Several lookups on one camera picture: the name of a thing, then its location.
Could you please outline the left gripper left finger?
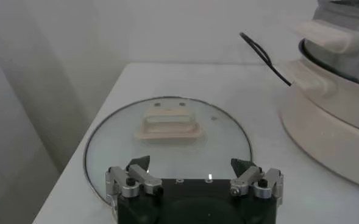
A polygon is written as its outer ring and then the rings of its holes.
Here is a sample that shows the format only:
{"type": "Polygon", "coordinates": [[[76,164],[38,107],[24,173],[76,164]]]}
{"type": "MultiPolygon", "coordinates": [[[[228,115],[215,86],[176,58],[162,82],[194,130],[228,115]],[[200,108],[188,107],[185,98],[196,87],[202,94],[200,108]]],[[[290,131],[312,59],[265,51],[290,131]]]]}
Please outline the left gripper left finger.
{"type": "Polygon", "coordinates": [[[125,169],[109,167],[105,173],[105,193],[108,204],[116,209],[118,197],[136,198],[145,193],[163,195],[162,179],[149,174],[150,156],[131,159],[125,169]]]}

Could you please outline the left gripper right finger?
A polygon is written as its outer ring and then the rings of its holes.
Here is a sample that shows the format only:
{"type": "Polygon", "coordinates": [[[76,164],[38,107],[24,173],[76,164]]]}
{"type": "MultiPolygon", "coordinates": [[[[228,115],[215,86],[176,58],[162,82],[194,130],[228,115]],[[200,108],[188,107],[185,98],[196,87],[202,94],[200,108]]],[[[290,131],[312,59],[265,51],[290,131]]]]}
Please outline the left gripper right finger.
{"type": "Polygon", "coordinates": [[[284,175],[279,169],[270,168],[264,172],[251,161],[232,158],[230,161],[236,178],[230,180],[230,194],[241,197],[253,193],[256,198],[275,198],[276,204],[283,203],[284,175]]]}

